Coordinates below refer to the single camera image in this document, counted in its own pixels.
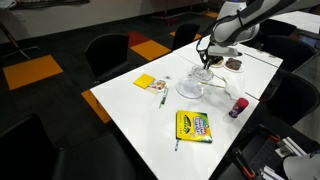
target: red cap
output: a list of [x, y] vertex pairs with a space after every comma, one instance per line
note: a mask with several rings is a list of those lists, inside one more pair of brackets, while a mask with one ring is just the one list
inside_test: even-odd
[[245, 98], [239, 98], [237, 104], [240, 108], [244, 109], [249, 105], [249, 101]]

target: white table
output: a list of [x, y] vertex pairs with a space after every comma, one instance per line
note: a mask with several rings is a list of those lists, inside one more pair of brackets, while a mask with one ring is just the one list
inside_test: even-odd
[[[208, 45], [209, 39], [205, 37], [201, 42], [199, 49], [204, 49]], [[196, 51], [197, 42], [193, 42], [187, 46], [175, 50], [173, 53], [185, 58], [193, 64], [201, 65], [201, 59]], [[252, 95], [256, 99], [259, 99], [265, 88], [269, 84], [270, 80], [276, 73], [278, 67], [282, 63], [282, 59], [270, 57], [267, 53], [259, 52], [253, 48], [246, 47], [238, 44], [235, 46], [239, 52], [242, 52], [242, 56], [236, 57], [242, 61], [244, 71], [241, 73], [235, 73], [227, 70], [224, 67], [211, 68], [213, 73], [220, 78], [228, 78], [230, 75], [244, 78], [245, 81], [245, 92]]]
[[297, 26], [298, 29], [315, 34], [318, 34], [320, 29], [320, 16], [310, 13], [294, 11], [273, 16], [270, 19], [292, 24]]
[[[193, 67], [171, 53], [91, 89], [111, 118], [158, 179], [207, 180], [246, 123], [258, 101], [245, 98], [249, 106], [232, 122], [223, 120], [235, 101], [221, 88], [207, 86], [199, 99], [187, 99], [175, 89]], [[142, 73], [167, 80], [169, 93], [159, 109], [162, 94], [154, 95], [133, 84]], [[211, 83], [223, 85], [214, 78]], [[212, 144], [180, 141], [176, 144], [176, 112], [188, 110], [208, 114]]]

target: orange floor tile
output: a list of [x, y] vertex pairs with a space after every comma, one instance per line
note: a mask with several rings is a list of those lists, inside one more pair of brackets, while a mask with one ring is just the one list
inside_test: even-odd
[[170, 49], [153, 40], [149, 40], [144, 43], [132, 46], [131, 49], [146, 58], [148, 61], [152, 61], [171, 51]]
[[88, 102], [94, 112], [96, 112], [103, 123], [107, 123], [111, 120], [107, 111], [101, 106], [90, 90], [82, 92], [81, 95]]
[[207, 12], [207, 13], [203, 13], [203, 14], [206, 15], [206, 16], [212, 17], [212, 18], [217, 18], [217, 17], [219, 16], [218, 13], [216, 13], [216, 12], [211, 12], [211, 11], [209, 11], [209, 12]]
[[[171, 32], [170, 33], [171, 36], [175, 36], [176, 35], [176, 32]], [[193, 40], [197, 40], [197, 39], [200, 39], [201, 38], [201, 35], [200, 34], [196, 34], [196, 36], [194, 37]]]
[[144, 35], [136, 31], [129, 32], [128, 35], [129, 35], [129, 47], [132, 47], [150, 40], [149, 38], [145, 37]]
[[51, 55], [4, 67], [3, 71], [10, 90], [63, 72]]

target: yellow sticky note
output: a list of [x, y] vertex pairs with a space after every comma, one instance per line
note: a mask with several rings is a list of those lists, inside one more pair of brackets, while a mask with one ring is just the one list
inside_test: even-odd
[[133, 84], [143, 89], [146, 89], [153, 80], [154, 80], [154, 77], [151, 77], [147, 74], [142, 74], [137, 80], [133, 82]]

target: bottle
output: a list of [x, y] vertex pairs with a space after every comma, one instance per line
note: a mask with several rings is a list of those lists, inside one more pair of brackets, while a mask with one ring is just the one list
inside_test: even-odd
[[239, 98], [238, 101], [233, 105], [233, 108], [229, 112], [232, 118], [237, 118], [238, 115], [249, 105], [249, 101], [245, 98]]

